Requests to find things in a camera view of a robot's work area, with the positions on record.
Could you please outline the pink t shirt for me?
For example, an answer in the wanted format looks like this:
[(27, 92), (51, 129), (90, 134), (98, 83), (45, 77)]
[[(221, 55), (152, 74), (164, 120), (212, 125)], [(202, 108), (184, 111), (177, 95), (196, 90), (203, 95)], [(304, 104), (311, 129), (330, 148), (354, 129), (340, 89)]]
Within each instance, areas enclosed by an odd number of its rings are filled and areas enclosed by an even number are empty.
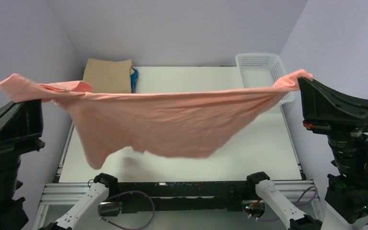
[(54, 101), (66, 110), (79, 135), (89, 166), (100, 169), (123, 148), (167, 158), (206, 158), (258, 115), (299, 90), (300, 69), (272, 86), (186, 93), (94, 93), (85, 81), (36, 83), (19, 74), (0, 81), (16, 103)]

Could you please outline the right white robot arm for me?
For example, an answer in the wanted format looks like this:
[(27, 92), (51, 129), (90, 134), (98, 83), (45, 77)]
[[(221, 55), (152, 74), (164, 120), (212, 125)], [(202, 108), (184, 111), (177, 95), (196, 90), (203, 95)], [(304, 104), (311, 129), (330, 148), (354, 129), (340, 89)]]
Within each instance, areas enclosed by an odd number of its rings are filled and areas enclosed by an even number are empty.
[(291, 203), (264, 172), (246, 179), (245, 193), (261, 198), (288, 230), (361, 230), (368, 224), (368, 100), (298, 79), (303, 125), (325, 135), (338, 176), (328, 175), (327, 210), (317, 220)]

